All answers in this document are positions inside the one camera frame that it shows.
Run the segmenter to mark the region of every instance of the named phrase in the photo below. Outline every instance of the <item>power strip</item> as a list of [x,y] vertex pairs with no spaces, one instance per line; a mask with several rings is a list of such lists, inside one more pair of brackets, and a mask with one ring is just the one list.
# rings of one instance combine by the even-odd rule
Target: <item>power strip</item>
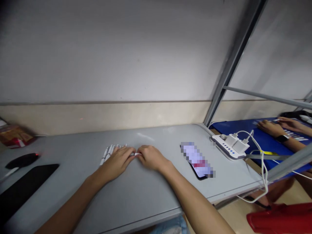
[[231,161],[236,161],[238,159],[243,159],[246,157],[246,153],[238,153],[231,146],[229,146],[225,141],[220,137],[221,135],[213,135],[211,137],[212,141],[215,142],[219,149],[222,150],[223,154]]

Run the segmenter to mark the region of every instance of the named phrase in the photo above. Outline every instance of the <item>wall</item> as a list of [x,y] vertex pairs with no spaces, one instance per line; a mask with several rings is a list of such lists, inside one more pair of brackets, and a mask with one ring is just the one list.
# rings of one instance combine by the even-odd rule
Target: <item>wall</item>
[[[0,116],[44,135],[201,123],[245,4],[12,1],[0,24]],[[269,0],[231,86],[308,93],[309,6]],[[243,99],[254,97],[228,91],[214,121],[295,109]]]
[[[202,123],[210,101],[0,106],[1,117],[39,135]],[[214,121],[265,118],[292,111],[273,101],[223,101]]]
[[209,100],[246,0],[12,1],[0,102]]
[[[312,1],[269,0],[230,86],[289,99],[312,90]],[[227,92],[225,100],[257,99]]]

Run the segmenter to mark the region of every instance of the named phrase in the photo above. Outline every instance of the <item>pixelated screen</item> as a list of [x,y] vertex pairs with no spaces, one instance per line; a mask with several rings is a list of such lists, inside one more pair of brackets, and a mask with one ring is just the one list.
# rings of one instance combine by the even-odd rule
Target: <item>pixelated screen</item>
[[192,165],[199,178],[215,177],[213,167],[205,160],[205,157],[197,149],[197,146],[194,145],[194,142],[181,142],[181,153],[183,153],[184,158]]

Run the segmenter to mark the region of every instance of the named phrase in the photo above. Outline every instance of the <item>blue surface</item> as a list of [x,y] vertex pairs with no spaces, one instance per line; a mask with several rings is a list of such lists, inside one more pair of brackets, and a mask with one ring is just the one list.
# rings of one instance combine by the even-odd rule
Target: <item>blue surface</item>
[[[263,118],[263,119],[250,119],[250,120],[237,120],[237,121],[226,121],[226,122],[220,122],[220,123],[214,123],[212,124],[212,127],[215,128],[218,132],[221,134],[229,135],[230,133],[235,133],[241,130],[251,132],[251,130],[254,130],[254,135],[253,137],[256,139],[258,144],[260,145],[261,149],[263,151],[270,151],[270,152],[275,152],[278,155],[293,155],[293,152],[289,150],[286,146],[283,144],[279,143],[276,141],[273,137],[271,137],[269,134],[263,132],[259,128],[257,128],[257,125],[254,124],[255,121],[257,120],[274,120],[274,118]],[[300,134],[300,133],[295,133],[299,136],[304,136],[306,141],[301,141],[301,143],[308,145],[312,142],[312,138],[308,137],[306,135]],[[240,139],[245,139],[248,136],[247,133],[239,133],[238,137]],[[249,143],[250,147],[246,150],[246,154],[249,154],[252,150],[257,150],[258,148],[256,147],[255,143],[252,141],[251,138],[249,138]],[[261,160],[258,159],[253,159],[258,165],[261,165]],[[276,162],[272,160],[264,160],[266,168],[268,170],[272,169],[277,165]],[[309,170],[312,168],[312,165],[307,164],[303,167],[300,167],[299,169],[296,170],[296,172],[300,173],[306,170]],[[287,176],[292,176],[295,175],[295,173],[289,173]]]

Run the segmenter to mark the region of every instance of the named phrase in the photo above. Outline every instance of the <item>desk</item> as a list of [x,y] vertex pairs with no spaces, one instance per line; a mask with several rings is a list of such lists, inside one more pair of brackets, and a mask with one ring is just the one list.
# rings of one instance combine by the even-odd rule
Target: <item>desk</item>
[[[1,185],[10,187],[32,167],[59,163],[59,168],[15,213],[6,226],[12,233],[34,233],[79,188],[99,166],[105,148],[128,144],[138,148],[154,145],[172,161],[181,174],[211,203],[222,201],[261,185],[261,176],[243,160],[228,160],[209,140],[210,134],[194,124],[133,130],[83,133],[39,138],[21,149],[0,155],[0,176],[4,166],[26,153],[41,154],[31,166],[21,168]],[[216,171],[216,178],[198,180],[183,158],[181,142],[195,142]],[[80,220],[79,233],[130,233],[174,218],[182,213],[180,204],[166,180],[145,169],[138,159],[116,180],[108,183],[92,200]]]
[[[276,117],[274,117],[274,118],[263,118],[263,119],[257,119],[257,120],[262,121],[265,119],[274,120],[274,119],[276,119]],[[260,130],[259,128],[257,128],[257,125],[255,125],[254,122],[255,122],[255,119],[225,121],[225,122],[220,122],[220,123],[214,123],[212,126],[218,132],[220,132],[221,134],[225,134],[225,135],[229,135],[230,133],[235,133],[235,132],[238,132],[240,130],[244,130],[247,132],[251,132],[251,130],[254,130],[253,136],[256,139],[256,141],[258,142],[258,144],[260,145],[260,147],[262,148],[262,150],[275,152],[279,155],[293,155],[293,152],[290,149],[288,149],[283,144],[277,142],[269,134],[267,134],[267,133],[263,132],[262,130]],[[300,136],[304,136],[305,138],[308,139],[307,141],[301,141],[301,143],[308,145],[309,143],[312,142],[311,137],[307,137],[306,135],[303,135],[300,133],[296,133],[296,134],[300,135]],[[247,136],[248,136],[247,133],[239,133],[240,139],[244,139]],[[254,149],[255,150],[258,149],[251,139],[249,139],[248,144],[250,145],[250,147],[246,150],[246,154],[249,154]],[[254,161],[261,165],[261,160],[256,159]],[[270,170],[273,167],[275,167],[277,165],[277,163],[272,161],[272,160],[265,160],[265,165],[266,165],[267,169]],[[309,170],[311,168],[312,168],[312,166],[307,164],[307,165],[299,168],[298,170],[296,170],[296,172],[306,171],[306,170]]]

